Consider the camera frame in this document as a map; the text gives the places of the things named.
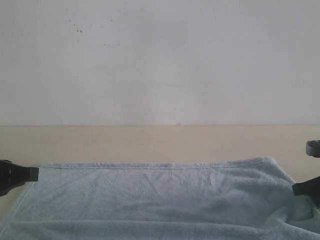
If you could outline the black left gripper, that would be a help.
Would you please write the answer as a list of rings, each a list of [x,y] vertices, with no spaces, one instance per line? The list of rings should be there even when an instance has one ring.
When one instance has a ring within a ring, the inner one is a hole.
[[[18,182],[12,179],[12,171],[17,169]],[[39,180],[39,168],[19,166],[9,160],[0,160],[0,196],[7,195],[11,190],[29,182]]]

